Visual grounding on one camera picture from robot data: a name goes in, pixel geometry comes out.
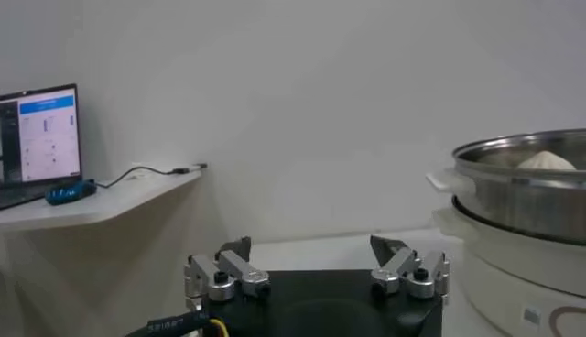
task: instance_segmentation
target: laptop screen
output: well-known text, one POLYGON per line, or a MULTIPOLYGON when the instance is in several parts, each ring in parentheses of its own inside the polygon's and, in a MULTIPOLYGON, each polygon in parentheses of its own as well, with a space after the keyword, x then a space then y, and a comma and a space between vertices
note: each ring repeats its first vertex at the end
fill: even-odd
POLYGON ((81 175, 77 123, 75 86, 0 98, 0 184, 81 175))

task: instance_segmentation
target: metal pot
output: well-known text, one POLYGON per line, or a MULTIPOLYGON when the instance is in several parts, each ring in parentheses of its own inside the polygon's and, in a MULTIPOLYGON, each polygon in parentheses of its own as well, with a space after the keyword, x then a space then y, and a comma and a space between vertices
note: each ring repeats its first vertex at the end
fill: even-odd
POLYGON ((586 129, 503 136, 458 147, 455 168, 427 175, 437 191, 481 223, 518 234, 586 245, 586 129), (520 169, 549 151, 577 170, 520 169))

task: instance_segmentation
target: black cable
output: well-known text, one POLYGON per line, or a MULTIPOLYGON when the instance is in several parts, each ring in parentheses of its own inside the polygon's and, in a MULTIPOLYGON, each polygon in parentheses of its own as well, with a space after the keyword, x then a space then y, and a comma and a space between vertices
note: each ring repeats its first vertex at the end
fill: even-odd
POLYGON ((146 327, 130 332, 125 337, 180 337, 210 325, 210 317, 201 312, 152 320, 146 327))
POLYGON ((133 168, 129 169, 128 171, 126 171, 125 173, 123 173, 122 176, 118 177, 116 180, 110 182, 107 185, 103 185, 103 184, 100 184, 98 182, 95 182, 95 186, 101 187, 103 189, 109 189, 109 188, 113 187, 113 185, 117 184, 122 179, 124 179, 127 175, 129 175, 130 173, 132 173, 132 172, 134 172, 134 171, 136 171, 138 169, 146 169, 146 170, 149 170, 151 172, 155 172, 155 173, 160 174, 160 175, 169 176, 171 174, 186 174, 186 173, 190 173, 190 172, 192 172, 192 171, 194 171, 196 169, 202 170, 202 169, 206 169, 207 167, 208 167, 208 164, 201 163, 201 164, 196 165, 195 168, 174 168, 171 171, 166 171, 165 172, 165 171, 158 170, 156 168, 150 168, 148 166, 136 166, 136 167, 133 167, 133 168))

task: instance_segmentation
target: white shelf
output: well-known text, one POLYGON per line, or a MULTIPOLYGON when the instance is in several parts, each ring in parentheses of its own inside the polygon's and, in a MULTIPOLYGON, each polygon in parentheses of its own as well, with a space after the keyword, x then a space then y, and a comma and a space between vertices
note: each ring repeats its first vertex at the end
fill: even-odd
POLYGON ((0 232, 100 223, 113 219, 141 204, 196 180, 201 173, 148 175, 123 180, 111 189, 73 203, 51 206, 43 200, 32 201, 0 211, 0 232))

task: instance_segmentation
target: yellow cable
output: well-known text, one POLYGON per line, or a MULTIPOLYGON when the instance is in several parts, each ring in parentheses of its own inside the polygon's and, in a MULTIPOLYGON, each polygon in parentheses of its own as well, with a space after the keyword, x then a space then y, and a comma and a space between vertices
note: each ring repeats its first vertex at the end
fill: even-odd
POLYGON ((230 334, 228 333, 228 328, 226 328, 226 324, 224 324, 223 321, 211 319, 210 323, 215 325, 216 327, 218 327, 218 329, 220 329, 220 331, 222 331, 222 337, 230 337, 230 334))

